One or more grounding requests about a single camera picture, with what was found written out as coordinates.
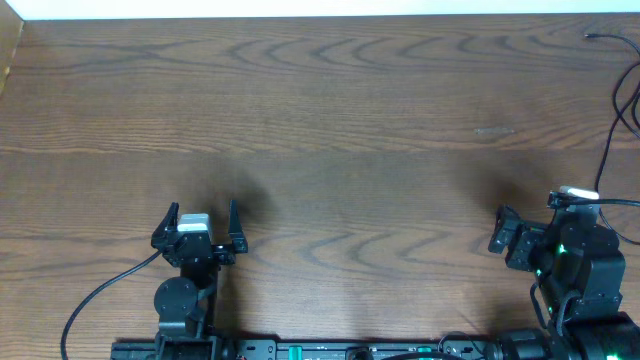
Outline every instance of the black cable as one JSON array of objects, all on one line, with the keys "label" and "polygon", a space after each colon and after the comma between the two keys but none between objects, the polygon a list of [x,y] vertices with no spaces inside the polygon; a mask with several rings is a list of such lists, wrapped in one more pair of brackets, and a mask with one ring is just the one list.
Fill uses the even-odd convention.
[{"label": "black cable", "polygon": [[571,299],[575,299],[580,296],[582,295],[580,295],[580,292],[578,292],[578,290],[571,290],[562,298],[562,301],[560,302],[558,316],[556,317],[556,331],[558,332],[558,335],[560,335],[560,337],[562,337],[562,325],[564,324],[564,313],[567,311],[567,305],[569,305],[569,301],[571,301]]},{"label": "black cable", "polygon": [[410,352],[401,355],[394,355],[386,357],[382,360],[413,360],[413,359],[443,359],[443,360],[464,360],[463,358],[451,354],[445,354],[441,352],[430,352],[430,353],[421,353],[421,352]]},{"label": "black cable", "polygon": [[640,207],[640,201],[626,199],[581,199],[563,201],[562,205],[624,205]]},{"label": "black cable", "polygon": [[[620,35],[612,35],[612,34],[586,34],[585,35],[586,38],[612,38],[612,39],[617,39],[617,40],[621,40],[624,41],[625,43],[629,44],[638,54],[638,56],[640,56],[640,46],[638,46],[636,43],[634,43],[633,41],[631,41],[630,39],[624,37],[624,36],[620,36]],[[622,123],[625,125],[625,127],[638,139],[640,139],[640,134],[638,133],[638,131],[634,130],[631,125],[627,122],[627,120],[624,118],[624,112],[629,108],[629,106],[631,106],[631,116],[633,118],[633,122],[635,123],[635,125],[640,128],[640,121],[638,121],[638,117],[637,117],[637,109],[638,109],[638,99],[640,99],[640,82],[638,82],[638,85],[636,86],[633,94],[629,97],[629,99],[627,99],[627,101],[624,103],[624,105],[622,106],[622,109],[618,108],[618,92],[620,91],[620,88],[622,87],[622,84],[624,83],[624,81],[626,80],[627,76],[629,76],[629,74],[638,66],[640,66],[640,61],[632,64],[629,68],[627,68],[627,70],[622,74],[622,76],[620,76],[620,78],[618,79],[616,86],[614,87],[612,96],[611,96],[611,100],[613,103],[613,109],[616,112],[616,118],[615,120],[613,120],[613,123],[611,124],[611,128],[609,129],[609,134],[607,136],[607,141],[605,143],[605,148],[604,151],[602,153],[602,159],[600,160],[600,165],[598,166],[598,172],[596,173],[596,180],[595,180],[595,185],[594,185],[594,189],[596,192],[600,192],[600,180],[602,179],[602,173],[604,172],[604,167],[605,164],[607,162],[607,158],[609,156],[609,150],[611,148],[611,140],[613,139],[613,132],[616,129],[616,126],[618,125],[619,121],[622,121]],[[617,232],[613,226],[611,226],[611,224],[609,224],[609,221],[607,220],[607,218],[604,216],[604,212],[602,211],[602,209],[600,209],[599,211],[599,215],[600,218],[602,219],[602,222],[605,224],[605,226],[607,228],[609,228],[610,230],[612,230],[613,232],[615,232],[615,234],[618,236],[618,238],[620,238],[621,240],[632,244],[632,245],[640,245],[640,242],[638,241],[633,241],[629,238],[627,238],[626,236],[620,234],[619,232]]]},{"label": "black cable", "polygon": [[543,329],[547,329],[547,324],[544,323],[544,317],[542,317],[542,310],[540,310],[540,303],[538,303],[538,299],[536,299],[536,289],[538,288],[538,283],[534,282],[531,285],[531,290],[529,290],[529,295],[531,295],[531,302],[533,303],[533,310],[536,312],[536,317],[538,318],[538,323],[540,327]]},{"label": "black cable", "polygon": [[462,335],[464,337],[467,338],[467,340],[469,340],[469,342],[471,342],[471,345],[473,345],[473,347],[476,349],[477,352],[479,352],[481,355],[484,355],[484,351],[480,350],[480,348],[478,347],[478,345],[471,340],[471,336],[469,336],[467,333],[465,333],[464,331],[452,331],[447,333],[445,336],[442,337],[442,339],[440,339],[440,341],[438,342],[438,348],[437,350],[440,352],[444,352],[444,342],[446,341],[446,339],[452,335]]},{"label": "black cable", "polygon": [[80,305],[78,305],[78,307],[73,311],[73,314],[71,314],[71,316],[69,317],[69,320],[67,321],[67,325],[64,326],[64,330],[62,330],[62,337],[60,338],[60,353],[62,355],[62,360],[69,360],[69,357],[67,355],[67,336],[69,335],[69,330],[71,330],[71,325],[73,324],[73,321],[76,319],[80,311],[102,290],[106,289],[113,283],[119,280],[122,280],[125,277],[133,274],[134,272],[142,269],[143,267],[149,265],[149,263],[155,260],[161,253],[162,251],[156,252],[155,254],[151,255],[151,257],[148,258],[147,260],[123,272],[122,274],[114,277],[113,279],[105,282],[104,284],[100,285],[97,289],[93,290],[93,292],[89,294],[89,296],[87,296],[84,300],[82,300]]},{"label": "black cable", "polygon": [[622,40],[624,42],[626,42],[627,44],[631,45],[631,47],[633,47],[636,52],[638,53],[638,56],[640,56],[640,46],[636,45],[636,43],[634,43],[633,41],[627,39],[624,36],[620,36],[620,35],[614,35],[614,34],[595,34],[595,33],[591,33],[591,34],[585,34],[584,37],[586,37],[587,39],[595,39],[595,38],[612,38],[612,39],[618,39],[618,40]]}]

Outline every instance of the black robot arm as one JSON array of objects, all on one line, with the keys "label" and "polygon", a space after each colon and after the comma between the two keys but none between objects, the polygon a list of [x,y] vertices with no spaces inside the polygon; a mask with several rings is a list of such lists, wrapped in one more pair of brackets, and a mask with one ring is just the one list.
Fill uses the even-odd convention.
[{"label": "black robot arm", "polygon": [[[624,256],[616,233],[596,223],[597,198],[597,193],[571,187],[551,192],[547,205],[555,213],[549,225],[525,221],[509,206],[498,209],[489,251],[501,253],[507,247],[507,267],[535,273],[531,297],[550,334],[550,339],[537,337],[523,349],[536,348],[538,354],[545,350],[545,356],[554,359],[640,357],[640,331],[618,311]],[[536,288],[549,313],[546,326],[534,297]],[[523,355],[513,345],[517,341],[505,335],[489,347],[488,359],[545,358],[517,357]],[[507,348],[510,355],[500,351]]]},{"label": "black robot arm", "polygon": [[[151,245],[180,276],[160,285],[154,299],[160,316],[153,343],[118,342],[112,360],[628,360],[640,359],[640,329],[619,312],[625,269],[616,234],[596,223],[597,194],[575,188],[552,192],[550,224],[523,220],[509,206],[498,209],[489,250],[508,249],[509,268],[535,275],[531,294],[541,329],[499,334],[493,341],[468,336],[424,342],[282,342],[230,338],[214,329],[218,271],[248,251],[231,202],[231,243],[214,244],[209,217],[178,220],[173,203]],[[535,299],[541,290],[549,321]]]}]

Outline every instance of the white wall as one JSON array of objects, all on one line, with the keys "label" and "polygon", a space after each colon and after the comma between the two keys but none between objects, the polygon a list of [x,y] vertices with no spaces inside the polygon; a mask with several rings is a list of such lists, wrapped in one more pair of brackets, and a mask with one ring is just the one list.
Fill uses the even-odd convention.
[{"label": "white wall", "polygon": [[25,20],[640,12],[640,0],[8,0]]}]

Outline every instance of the wooden table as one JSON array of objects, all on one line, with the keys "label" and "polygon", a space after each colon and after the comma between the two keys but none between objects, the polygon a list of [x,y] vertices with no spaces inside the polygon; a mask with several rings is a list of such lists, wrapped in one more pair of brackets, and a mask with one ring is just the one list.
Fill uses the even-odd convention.
[{"label": "wooden table", "polygon": [[[171,201],[240,203],[250,254],[217,325],[282,338],[535,326],[531,274],[487,251],[498,204],[549,220],[591,187],[637,15],[28,22],[0,100],[0,348],[59,358],[96,286],[152,253]],[[620,127],[602,191],[640,198]],[[638,212],[607,208],[638,238]],[[640,248],[622,309],[640,318]],[[72,359],[151,338],[157,260],[98,296]]]}]

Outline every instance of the wood grain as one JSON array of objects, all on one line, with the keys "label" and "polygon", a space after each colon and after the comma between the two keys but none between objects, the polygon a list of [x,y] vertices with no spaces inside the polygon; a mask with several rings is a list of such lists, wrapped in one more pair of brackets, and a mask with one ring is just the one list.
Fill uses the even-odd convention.
[{"label": "wood grain", "polygon": [[[534,326],[529,274],[487,252],[507,202],[590,187],[634,60],[585,32],[637,15],[30,22],[0,101],[0,347],[58,358],[86,294],[151,254],[171,201],[235,198],[250,253],[225,270],[218,326],[282,338],[430,338]],[[640,198],[620,130],[605,195]],[[637,212],[607,208],[636,234]],[[640,249],[623,309],[640,317]],[[74,359],[151,338],[156,261],[98,296]]]}]

